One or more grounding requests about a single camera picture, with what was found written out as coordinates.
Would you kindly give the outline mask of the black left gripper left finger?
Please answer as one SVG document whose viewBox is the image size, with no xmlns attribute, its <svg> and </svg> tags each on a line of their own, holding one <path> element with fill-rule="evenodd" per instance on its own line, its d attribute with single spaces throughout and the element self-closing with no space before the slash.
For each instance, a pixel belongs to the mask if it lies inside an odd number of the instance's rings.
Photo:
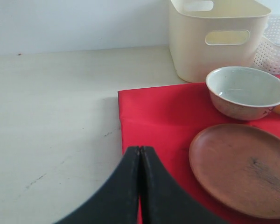
<svg viewBox="0 0 280 224">
<path fill-rule="evenodd" d="M 140 148 L 128 147 L 120 163 L 95 192 L 58 224 L 135 224 L 138 218 Z"/>
</svg>

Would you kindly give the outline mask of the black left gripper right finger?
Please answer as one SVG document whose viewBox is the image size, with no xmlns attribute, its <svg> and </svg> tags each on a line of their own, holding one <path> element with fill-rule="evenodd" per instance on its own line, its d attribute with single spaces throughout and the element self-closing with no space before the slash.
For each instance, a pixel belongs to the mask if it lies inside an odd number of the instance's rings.
<svg viewBox="0 0 280 224">
<path fill-rule="evenodd" d="M 175 181 L 153 147 L 140 147 L 140 211 L 143 224 L 225 224 Z"/>
</svg>

